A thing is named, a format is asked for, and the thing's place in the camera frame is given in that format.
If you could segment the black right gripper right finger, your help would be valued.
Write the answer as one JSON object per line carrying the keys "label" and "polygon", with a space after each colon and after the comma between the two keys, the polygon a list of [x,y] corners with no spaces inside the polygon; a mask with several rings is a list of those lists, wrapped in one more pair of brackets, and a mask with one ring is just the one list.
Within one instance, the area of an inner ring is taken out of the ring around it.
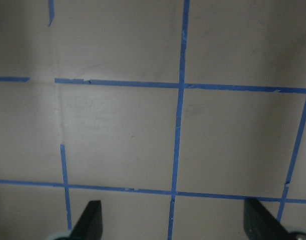
{"label": "black right gripper right finger", "polygon": [[256,198],[246,198],[243,229],[249,240],[289,240],[289,233]]}

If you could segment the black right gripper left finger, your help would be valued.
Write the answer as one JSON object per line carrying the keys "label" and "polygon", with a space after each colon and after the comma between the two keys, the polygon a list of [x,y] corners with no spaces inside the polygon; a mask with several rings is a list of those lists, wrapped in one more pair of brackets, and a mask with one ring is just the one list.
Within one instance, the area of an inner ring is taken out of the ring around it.
{"label": "black right gripper left finger", "polygon": [[72,232],[71,240],[100,240],[103,234],[102,205],[100,200],[88,202]]}

